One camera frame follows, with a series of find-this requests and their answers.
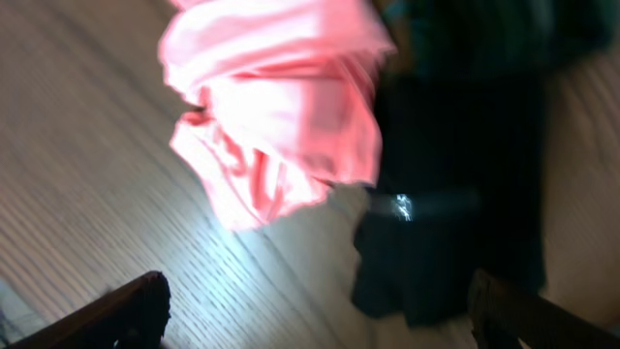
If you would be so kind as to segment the black garment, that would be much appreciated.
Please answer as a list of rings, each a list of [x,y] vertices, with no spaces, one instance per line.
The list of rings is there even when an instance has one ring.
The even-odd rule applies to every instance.
[[[379,89],[384,146],[355,233],[352,302],[411,327],[465,311],[476,270],[529,292],[545,282],[543,83],[401,77]]]

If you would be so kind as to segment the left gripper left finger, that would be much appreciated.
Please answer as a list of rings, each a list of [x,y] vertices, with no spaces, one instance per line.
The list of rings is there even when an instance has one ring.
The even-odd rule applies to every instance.
[[[170,318],[169,282],[153,270],[8,349],[161,349]]]

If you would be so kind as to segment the pink garment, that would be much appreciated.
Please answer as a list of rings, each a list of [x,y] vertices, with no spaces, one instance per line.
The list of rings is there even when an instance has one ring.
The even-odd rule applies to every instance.
[[[171,148],[232,231],[374,185],[378,77],[394,50],[363,0],[179,1],[159,44],[165,83],[191,106]]]

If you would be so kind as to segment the dark green garment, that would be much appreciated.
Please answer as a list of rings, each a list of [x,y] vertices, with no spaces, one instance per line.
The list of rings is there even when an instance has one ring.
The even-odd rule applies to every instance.
[[[424,79],[490,79],[555,68],[606,48],[619,23],[616,0],[386,1]]]

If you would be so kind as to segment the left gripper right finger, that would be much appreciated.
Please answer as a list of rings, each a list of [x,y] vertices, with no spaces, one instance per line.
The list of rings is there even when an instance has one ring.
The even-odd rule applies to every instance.
[[[619,338],[563,308],[476,270],[468,293],[480,349],[619,349]]]

